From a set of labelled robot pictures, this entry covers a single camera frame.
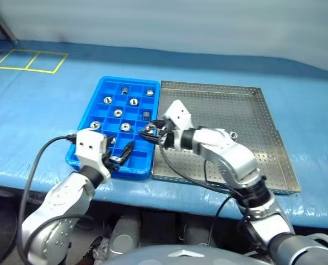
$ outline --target blue plastic tray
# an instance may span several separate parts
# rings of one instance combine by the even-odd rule
[[[121,94],[123,87],[128,87],[127,95]],[[148,89],[154,91],[154,96],[147,97],[146,92]],[[116,137],[115,144],[107,147],[114,156],[119,156],[130,141],[135,141],[131,157],[117,172],[112,173],[112,177],[130,179],[146,179],[149,177],[154,145],[143,140],[138,131],[148,124],[148,121],[142,120],[143,112],[150,112],[151,120],[157,118],[159,96],[160,84],[156,81],[110,76],[105,76],[99,81],[80,121],[78,130],[88,128],[93,121],[100,122],[101,127],[97,130],[98,132],[106,136],[114,135]],[[112,102],[105,104],[105,97],[111,97]],[[131,98],[137,98],[139,105],[131,106],[129,103]],[[114,117],[116,109],[122,110],[122,117]],[[130,123],[131,131],[121,131],[120,126],[122,123]],[[76,146],[71,145],[66,161],[73,168],[79,170],[79,161],[74,154],[75,150]]]

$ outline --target perforated metal tray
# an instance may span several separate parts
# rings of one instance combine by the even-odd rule
[[[192,114],[194,126],[235,131],[237,141],[257,158],[262,174],[267,176],[268,188],[281,194],[301,191],[260,88],[162,81],[159,118],[176,99],[180,99]],[[177,168],[194,179],[205,181],[201,157],[189,151],[167,150],[167,154]],[[188,182],[167,166],[158,147],[152,173],[154,179]],[[207,180],[224,183],[210,162],[207,163]]]

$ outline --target table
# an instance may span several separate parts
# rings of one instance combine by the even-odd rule
[[[39,148],[74,133],[102,76],[261,87],[302,192],[278,197],[294,225],[328,228],[328,72],[268,57],[182,54],[83,44],[21,41],[15,49],[68,54],[52,73],[0,69],[0,186],[23,189]],[[1,58],[12,49],[0,41]],[[1,65],[25,68],[34,58],[11,53]],[[39,54],[30,68],[54,70],[57,55]],[[31,189],[46,192],[71,171],[67,142],[42,157]],[[222,194],[189,184],[111,179],[95,199],[214,215]],[[235,202],[221,216],[240,218]]]

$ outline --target stainless steel tray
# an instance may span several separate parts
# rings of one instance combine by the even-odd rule
[[[162,81],[158,118],[176,99],[180,99],[192,114],[194,126],[235,131],[237,141],[257,158],[262,174],[267,177],[268,188],[281,194],[301,191],[260,88]],[[201,157],[188,151],[166,152],[177,168],[194,179],[205,181]],[[158,147],[152,173],[154,179],[188,182],[167,166]],[[207,180],[224,183],[210,162],[207,163]]]

